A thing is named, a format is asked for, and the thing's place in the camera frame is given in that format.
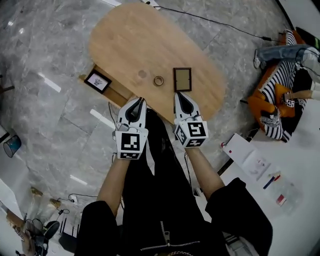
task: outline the leg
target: leg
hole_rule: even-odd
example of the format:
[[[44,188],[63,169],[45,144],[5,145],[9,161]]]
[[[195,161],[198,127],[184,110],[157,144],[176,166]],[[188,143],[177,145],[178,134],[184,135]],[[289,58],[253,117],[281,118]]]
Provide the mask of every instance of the leg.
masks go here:
[[[270,61],[301,62],[305,50],[309,47],[307,44],[294,44],[258,48],[254,54],[254,66],[265,66]]]
[[[147,164],[146,147],[139,160],[130,162],[122,195],[124,212],[121,248],[124,251],[126,248],[132,250],[132,247],[139,250],[158,245],[159,241],[163,240],[161,232],[155,233],[161,230],[158,217],[160,207],[155,190],[155,177]]]
[[[188,213],[191,218],[203,220],[165,125],[153,110],[147,113],[146,128],[149,130],[149,147],[155,163],[154,174],[159,191],[158,198],[164,210],[162,216],[174,218]]]

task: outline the black pants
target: black pants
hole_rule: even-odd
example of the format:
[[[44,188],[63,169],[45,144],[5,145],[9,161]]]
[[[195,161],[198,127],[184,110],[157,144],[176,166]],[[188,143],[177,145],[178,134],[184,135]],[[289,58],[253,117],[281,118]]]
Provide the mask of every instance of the black pants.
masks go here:
[[[165,125],[153,110],[147,111],[146,128],[155,163],[154,175],[148,167],[144,147],[140,159],[131,161],[123,189],[124,242],[134,242],[140,249],[164,244],[160,221],[165,223],[166,231],[175,227],[180,232],[184,226],[199,226],[204,222]],[[176,238],[174,235],[171,232],[176,243],[183,240],[183,235]]]

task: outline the black shirt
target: black shirt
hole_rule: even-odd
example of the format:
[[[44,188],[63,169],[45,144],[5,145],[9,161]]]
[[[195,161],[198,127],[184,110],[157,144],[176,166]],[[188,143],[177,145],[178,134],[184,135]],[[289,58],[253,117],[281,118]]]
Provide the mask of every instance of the black shirt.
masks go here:
[[[116,218],[107,203],[93,202],[83,210],[75,256],[154,256],[176,251],[193,256],[228,256],[222,232],[241,236],[254,246],[260,256],[268,255],[272,226],[239,178],[214,192],[205,210],[212,217],[211,223],[194,223],[188,220],[186,212],[179,219],[159,223],[156,228],[148,229],[145,224],[135,227],[130,235],[126,235],[126,229],[131,227],[123,225],[124,234],[120,235]],[[170,245],[163,231],[170,232]]]

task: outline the black and white striped fabric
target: black and white striped fabric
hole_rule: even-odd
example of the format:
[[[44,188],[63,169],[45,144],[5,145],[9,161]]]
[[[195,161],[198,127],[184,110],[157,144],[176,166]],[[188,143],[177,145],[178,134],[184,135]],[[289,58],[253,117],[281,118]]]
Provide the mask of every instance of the black and white striped fabric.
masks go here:
[[[291,30],[286,31],[286,44],[296,45],[297,41]],[[291,63],[287,61],[281,61],[276,69],[271,74],[270,78],[259,89],[264,95],[265,101],[275,105],[276,104],[276,84],[283,85],[289,89],[294,86],[294,80],[296,72],[300,69],[298,63]],[[302,110],[305,108],[307,101],[303,100]],[[283,130],[282,124],[278,127],[269,127],[264,125],[265,135],[276,140],[282,140],[288,142],[291,134],[286,130]]]

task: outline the gold ring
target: gold ring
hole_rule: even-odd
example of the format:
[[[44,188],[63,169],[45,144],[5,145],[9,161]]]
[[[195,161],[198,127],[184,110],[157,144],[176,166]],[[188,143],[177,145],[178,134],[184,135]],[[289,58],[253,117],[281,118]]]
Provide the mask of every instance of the gold ring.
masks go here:
[[[162,76],[156,76],[153,80],[153,83],[155,86],[162,86],[164,84],[165,80]]]

